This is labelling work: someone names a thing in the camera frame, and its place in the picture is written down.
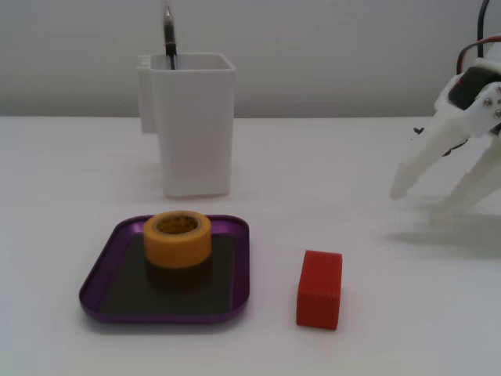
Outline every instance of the black pen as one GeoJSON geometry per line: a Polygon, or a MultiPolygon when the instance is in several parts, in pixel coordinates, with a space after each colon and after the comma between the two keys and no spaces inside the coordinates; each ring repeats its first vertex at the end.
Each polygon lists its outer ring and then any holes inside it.
{"type": "Polygon", "coordinates": [[[165,38],[165,54],[171,61],[171,69],[176,69],[176,57],[178,52],[175,46],[174,35],[174,20],[172,19],[171,7],[168,0],[165,0],[164,5],[164,38],[165,38]]]}

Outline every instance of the white cup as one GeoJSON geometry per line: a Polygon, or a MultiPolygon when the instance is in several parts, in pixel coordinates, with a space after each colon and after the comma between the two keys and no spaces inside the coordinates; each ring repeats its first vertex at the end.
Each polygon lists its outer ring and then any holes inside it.
{"type": "Polygon", "coordinates": [[[218,53],[140,56],[142,131],[156,132],[168,196],[229,192],[236,69],[218,53]]]}

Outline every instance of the tape roll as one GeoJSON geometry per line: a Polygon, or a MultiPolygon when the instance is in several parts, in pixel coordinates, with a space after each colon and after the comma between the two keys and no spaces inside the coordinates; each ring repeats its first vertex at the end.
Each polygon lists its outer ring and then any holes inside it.
{"type": "Polygon", "coordinates": [[[144,225],[148,262],[168,269],[189,268],[212,253],[211,220],[194,211],[168,211],[144,225]]]}

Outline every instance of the red block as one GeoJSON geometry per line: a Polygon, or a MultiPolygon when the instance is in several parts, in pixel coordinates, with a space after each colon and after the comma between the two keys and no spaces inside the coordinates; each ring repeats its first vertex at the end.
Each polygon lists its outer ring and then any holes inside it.
{"type": "Polygon", "coordinates": [[[339,253],[306,251],[297,289],[297,325],[336,329],[342,268],[339,253]]]}

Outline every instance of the white robotic arm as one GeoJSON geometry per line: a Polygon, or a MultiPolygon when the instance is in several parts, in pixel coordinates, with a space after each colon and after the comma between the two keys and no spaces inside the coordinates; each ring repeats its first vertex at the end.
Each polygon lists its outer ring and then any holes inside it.
{"type": "Polygon", "coordinates": [[[391,198],[405,196],[418,178],[444,154],[470,137],[490,134],[491,146],[470,173],[444,199],[439,215],[450,218],[501,188],[501,48],[494,45],[486,59],[458,74],[435,102],[431,124],[405,153],[391,188],[391,198]]]}

